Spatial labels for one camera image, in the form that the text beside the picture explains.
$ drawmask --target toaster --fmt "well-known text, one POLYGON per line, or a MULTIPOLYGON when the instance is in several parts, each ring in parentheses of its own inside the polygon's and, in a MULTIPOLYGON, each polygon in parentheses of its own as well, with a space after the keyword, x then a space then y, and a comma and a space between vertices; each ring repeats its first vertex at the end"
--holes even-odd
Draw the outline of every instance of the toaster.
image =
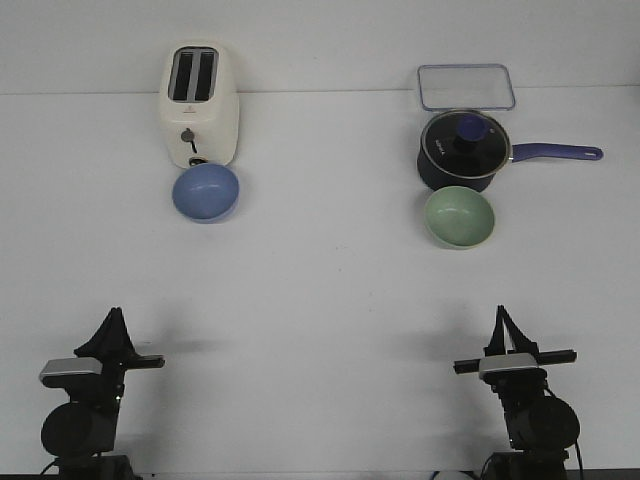
POLYGON ((176 165, 233 160, 240 102, 222 46, 194 41, 175 48, 167 58, 158 102, 162 133, 176 165))

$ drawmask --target pot lid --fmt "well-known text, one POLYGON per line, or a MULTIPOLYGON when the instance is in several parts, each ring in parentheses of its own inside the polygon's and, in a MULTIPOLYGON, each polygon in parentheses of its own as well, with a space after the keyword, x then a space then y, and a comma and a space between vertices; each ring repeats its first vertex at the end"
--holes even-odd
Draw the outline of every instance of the pot lid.
POLYGON ((509 70, 498 63, 422 65, 418 91, 422 108, 430 112, 511 110, 516 105, 509 70))
POLYGON ((502 126, 474 110, 450 110, 435 116, 422 133, 422 149, 438 169, 469 179, 494 174, 511 155, 502 126))

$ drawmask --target clear plastic container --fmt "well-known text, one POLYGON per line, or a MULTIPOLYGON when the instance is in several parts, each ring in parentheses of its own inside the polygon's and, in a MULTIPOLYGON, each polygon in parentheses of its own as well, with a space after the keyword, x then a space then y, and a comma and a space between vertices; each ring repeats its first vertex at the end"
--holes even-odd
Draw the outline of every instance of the clear plastic container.
POLYGON ((509 70, 497 63, 422 65, 418 90, 422 108, 430 112, 511 110, 516 105, 509 70))

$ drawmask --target toaster slot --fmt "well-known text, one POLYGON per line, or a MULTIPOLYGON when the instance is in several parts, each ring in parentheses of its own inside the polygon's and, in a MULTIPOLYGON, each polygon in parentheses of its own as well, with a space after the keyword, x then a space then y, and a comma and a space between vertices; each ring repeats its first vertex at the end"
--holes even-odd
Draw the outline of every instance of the toaster slot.
POLYGON ((174 102, 206 102, 215 88, 218 52, 209 47, 185 47, 173 58, 169 98, 174 102))

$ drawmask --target saucepan handle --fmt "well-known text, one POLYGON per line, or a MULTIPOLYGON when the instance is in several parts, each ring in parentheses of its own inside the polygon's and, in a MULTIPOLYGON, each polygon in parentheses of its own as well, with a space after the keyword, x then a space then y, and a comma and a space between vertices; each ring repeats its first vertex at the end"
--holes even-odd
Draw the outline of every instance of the saucepan handle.
POLYGON ((558 145, 555 143, 522 143, 513 146, 513 161, 535 157, 573 158, 575 160, 600 160, 602 150, 582 145, 558 145))

